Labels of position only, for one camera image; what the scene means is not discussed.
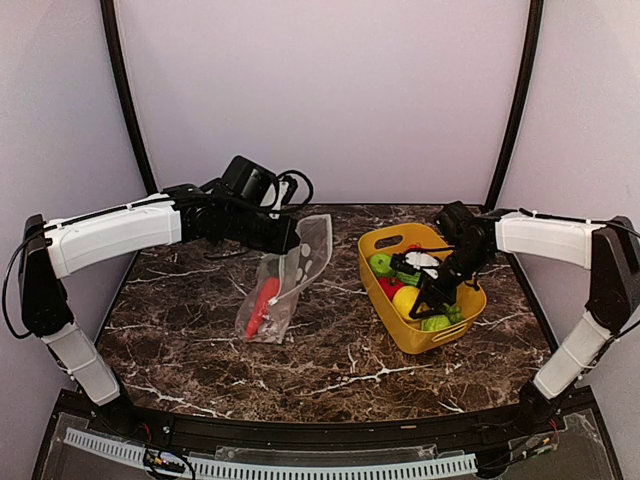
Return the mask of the green pear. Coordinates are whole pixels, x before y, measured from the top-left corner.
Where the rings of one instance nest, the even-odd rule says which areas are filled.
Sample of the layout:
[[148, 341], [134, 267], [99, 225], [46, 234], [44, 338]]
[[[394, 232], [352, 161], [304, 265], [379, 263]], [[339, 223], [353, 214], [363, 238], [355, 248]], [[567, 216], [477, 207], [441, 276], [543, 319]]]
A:
[[433, 315], [421, 321], [421, 330], [425, 332], [436, 332], [451, 326], [451, 322], [446, 315]]

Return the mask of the yellow lemon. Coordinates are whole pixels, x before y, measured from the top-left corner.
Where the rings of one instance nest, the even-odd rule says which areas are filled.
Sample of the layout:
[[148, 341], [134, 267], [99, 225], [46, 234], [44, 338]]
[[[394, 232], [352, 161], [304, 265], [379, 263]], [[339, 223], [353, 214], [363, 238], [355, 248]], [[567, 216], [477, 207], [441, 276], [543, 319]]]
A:
[[404, 286], [393, 296], [392, 304], [400, 317], [405, 321], [413, 321], [410, 312], [415, 305], [420, 290], [414, 286]]

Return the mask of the red tomato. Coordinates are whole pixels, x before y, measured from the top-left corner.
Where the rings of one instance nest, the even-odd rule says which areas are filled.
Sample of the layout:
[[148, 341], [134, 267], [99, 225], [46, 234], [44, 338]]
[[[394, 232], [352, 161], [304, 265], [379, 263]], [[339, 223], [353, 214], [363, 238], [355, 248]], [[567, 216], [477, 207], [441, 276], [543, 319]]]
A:
[[390, 301], [393, 300], [399, 290], [406, 286], [404, 282], [395, 277], [380, 277], [378, 281], [382, 291]]

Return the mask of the red carrot with leaves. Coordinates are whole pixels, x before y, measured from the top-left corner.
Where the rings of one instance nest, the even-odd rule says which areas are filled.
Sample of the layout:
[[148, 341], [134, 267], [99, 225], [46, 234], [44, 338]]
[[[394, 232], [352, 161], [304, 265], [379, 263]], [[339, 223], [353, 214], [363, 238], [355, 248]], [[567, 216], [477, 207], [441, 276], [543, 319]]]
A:
[[279, 291], [280, 280], [277, 277], [269, 277], [260, 288], [253, 312], [245, 330], [247, 341], [251, 341], [257, 334], [269, 313], [269, 302], [278, 295]]

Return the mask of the green apple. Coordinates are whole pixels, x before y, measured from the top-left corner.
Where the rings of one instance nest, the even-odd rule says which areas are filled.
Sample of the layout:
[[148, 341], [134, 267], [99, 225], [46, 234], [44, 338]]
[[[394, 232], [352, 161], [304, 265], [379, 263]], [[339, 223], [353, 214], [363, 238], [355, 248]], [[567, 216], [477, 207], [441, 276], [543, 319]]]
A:
[[369, 257], [368, 264], [376, 278], [392, 278], [396, 275], [391, 260], [392, 257], [384, 253], [376, 253]]

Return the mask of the polka dot zip bag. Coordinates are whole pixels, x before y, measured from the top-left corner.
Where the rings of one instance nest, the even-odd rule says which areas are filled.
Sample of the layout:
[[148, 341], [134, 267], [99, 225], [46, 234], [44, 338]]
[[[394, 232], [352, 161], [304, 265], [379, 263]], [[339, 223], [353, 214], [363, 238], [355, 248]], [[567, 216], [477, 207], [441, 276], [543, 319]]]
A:
[[[285, 255], [268, 254], [261, 260], [256, 284], [244, 299], [235, 321], [236, 336], [244, 342], [283, 342], [296, 312], [299, 297], [319, 277], [333, 253], [333, 225], [329, 214], [308, 216], [299, 221], [296, 231], [300, 245]], [[269, 313], [257, 334], [246, 340], [249, 323], [260, 288], [269, 277], [280, 280], [278, 295], [269, 302]]]

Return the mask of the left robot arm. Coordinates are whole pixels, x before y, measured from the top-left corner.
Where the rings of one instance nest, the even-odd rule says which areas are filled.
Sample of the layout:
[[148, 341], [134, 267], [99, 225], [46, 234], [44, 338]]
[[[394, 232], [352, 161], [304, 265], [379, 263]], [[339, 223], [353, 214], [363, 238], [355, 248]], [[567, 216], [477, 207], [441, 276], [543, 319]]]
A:
[[19, 261], [20, 317], [120, 436], [141, 427], [140, 412], [124, 399], [116, 373], [74, 314], [67, 286], [96, 279], [104, 265], [138, 252], [201, 239], [230, 240], [250, 250], [287, 254], [300, 243], [296, 221], [259, 201], [182, 184], [140, 200], [70, 218], [29, 218], [13, 257]]

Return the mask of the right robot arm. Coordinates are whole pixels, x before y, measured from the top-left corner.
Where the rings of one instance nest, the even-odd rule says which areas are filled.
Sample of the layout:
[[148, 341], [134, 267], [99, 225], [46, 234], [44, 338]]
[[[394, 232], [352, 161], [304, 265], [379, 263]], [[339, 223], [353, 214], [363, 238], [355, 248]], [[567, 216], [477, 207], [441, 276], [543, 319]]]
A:
[[524, 208], [476, 214], [461, 202], [445, 205], [435, 224], [445, 240], [445, 257], [421, 266], [411, 317], [453, 306], [457, 289], [498, 253], [550, 267], [560, 277], [537, 279], [537, 297], [544, 303], [566, 300], [568, 311], [579, 316], [530, 380], [531, 396], [511, 410], [511, 426], [530, 434], [547, 420], [547, 402], [593, 369], [611, 344], [638, 328], [639, 230], [621, 215], [589, 219]]

